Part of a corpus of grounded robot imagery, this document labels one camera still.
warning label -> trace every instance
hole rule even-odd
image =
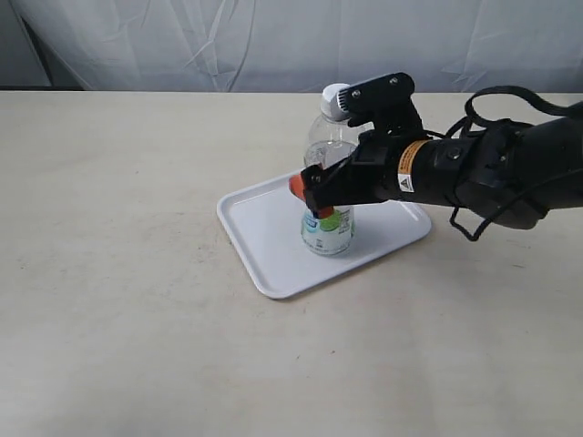
[[[413,179],[411,173],[413,171],[413,162],[415,155],[427,140],[415,141],[406,148],[399,159],[399,168],[397,170],[397,180],[399,182],[399,189],[405,193],[414,193]]]

orange label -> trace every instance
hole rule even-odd
[[[419,149],[423,147],[423,145],[428,141],[429,141],[428,139],[415,141],[404,150],[403,154],[401,155],[401,159],[399,160],[399,170],[397,171],[397,173],[399,173],[400,175],[411,175],[415,155],[417,155]]]

bottle label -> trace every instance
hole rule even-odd
[[[302,220],[302,238],[319,255],[334,255],[347,249],[354,234],[353,208],[335,208],[330,217],[318,220],[307,210]]]

white bottle cap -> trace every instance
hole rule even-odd
[[[349,87],[348,84],[330,84],[322,91],[322,100],[320,101],[320,110],[332,120],[342,121],[344,117],[339,118],[339,106],[337,102],[338,93]]]

robotic arm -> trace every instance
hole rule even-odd
[[[522,87],[494,86],[473,95],[466,116],[440,135],[424,129],[413,92],[413,79],[399,73],[337,95],[337,121],[352,127],[372,122],[374,129],[360,135],[348,158],[325,169],[308,167],[291,182],[314,216],[331,206],[387,200],[449,206],[452,226],[477,241],[491,223],[532,229],[551,209],[583,207],[583,102],[558,107]],[[521,97],[560,118],[538,126],[486,120],[473,101],[493,94]],[[455,221],[460,208],[484,219],[475,232]]]

